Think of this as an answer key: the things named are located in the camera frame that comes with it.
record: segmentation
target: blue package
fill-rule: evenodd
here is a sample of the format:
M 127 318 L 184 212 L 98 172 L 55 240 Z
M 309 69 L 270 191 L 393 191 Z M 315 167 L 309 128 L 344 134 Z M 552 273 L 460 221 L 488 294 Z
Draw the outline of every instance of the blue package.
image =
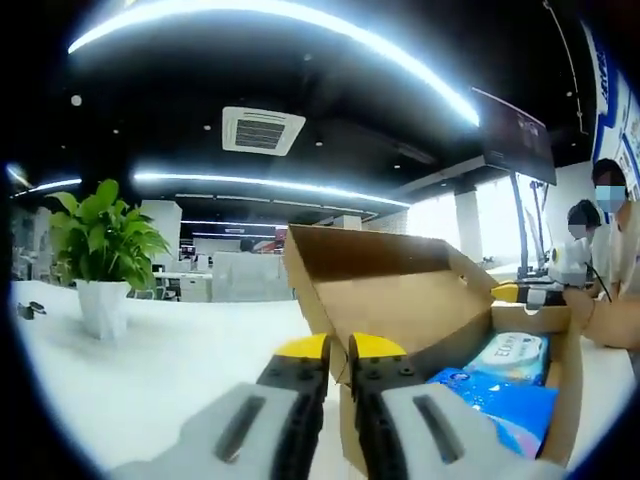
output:
M 449 387 L 493 421 L 500 443 L 527 458 L 536 458 L 551 423 L 556 389 L 509 383 L 457 368 L 447 368 L 427 383 Z
M 464 370 L 487 373 L 509 382 L 543 385 L 548 363 L 547 337 L 508 332 L 493 337 Z

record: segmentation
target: tv screen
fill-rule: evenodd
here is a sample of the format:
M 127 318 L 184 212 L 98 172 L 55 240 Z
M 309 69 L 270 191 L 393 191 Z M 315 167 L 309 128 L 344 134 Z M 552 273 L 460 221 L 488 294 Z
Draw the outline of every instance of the tv screen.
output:
M 545 125 L 504 100 L 473 91 L 485 163 L 555 185 L 556 169 Z

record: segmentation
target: potted plant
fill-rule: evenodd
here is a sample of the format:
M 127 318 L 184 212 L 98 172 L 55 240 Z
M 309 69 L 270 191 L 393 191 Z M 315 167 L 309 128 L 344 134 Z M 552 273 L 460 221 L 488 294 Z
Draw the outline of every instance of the potted plant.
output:
M 124 301 L 133 287 L 155 286 L 151 257 L 169 252 L 152 219 L 118 198 L 118 182 L 105 180 L 81 203 L 67 192 L 57 199 L 65 211 L 50 217 L 51 244 L 63 281 L 75 281 L 88 332 L 116 339 L 127 328 Z

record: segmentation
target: open cardboard box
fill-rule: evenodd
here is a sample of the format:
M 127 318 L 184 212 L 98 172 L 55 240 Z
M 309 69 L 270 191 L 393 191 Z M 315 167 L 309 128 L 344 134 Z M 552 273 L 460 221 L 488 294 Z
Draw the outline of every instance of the open cardboard box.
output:
M 497 282 L 443 240 L 380 232 L 291 225 L 284 252 L 289 283 L 313 333 L 332 336 L 331 374 L 341 384 L 344 456 L 366 475 L 349 389 L 348 339 L 353 332 L 402 346 L 430 378 L 465 366 L 494 330 L 551 338 L 546 384 L 559 388 L 540 458 L 565 466 L 580 416 L 579 332 L 566 307 L 534 315 L 522 305 L 494 302 Z

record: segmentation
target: black ceiling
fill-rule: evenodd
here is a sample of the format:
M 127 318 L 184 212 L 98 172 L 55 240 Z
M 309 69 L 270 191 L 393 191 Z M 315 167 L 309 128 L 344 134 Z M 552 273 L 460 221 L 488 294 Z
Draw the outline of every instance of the black ceiling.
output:
M 411 203 L 496 173 L 480 170 L 394 194 L 477 157 L 480 139 L 433 88 L 344 35 L 274 15 L 216 11 L 122 29 L 69 56 L 69 44 L 123 2 L 99 10 L 88 1 L 58 3 L 49 3 L 40 40 L 49 49 L 24 72 L 30 95 L 14 120 L 9 152 L 34 184 L 79 176 L 86 191 L 109 176 L 137 199 L 254 199 L 180 196 L 185 218 L 313 223 L 340 209 L 367 217 L 404 207 L 246 184 L 140 185 L 130 177 L 141 170 L 250 177 Z M 558 166 L 589 158 L 593 73 L 586 44 L 577 21 L 559 15 L 576 67 L 576 96 L 561 37 L 541 0 L 299 3 L 401 46 L 463 97 L 474 86 L 539 118 L 551 132 Z M 81 106 L 71 104 L 72 95 L 82 97 Z M 287 156 L 223 151 L 221 111 L 229 105 L 301 115 L 306 123 Z M 19 198 L 38 201 L 34 194 Z

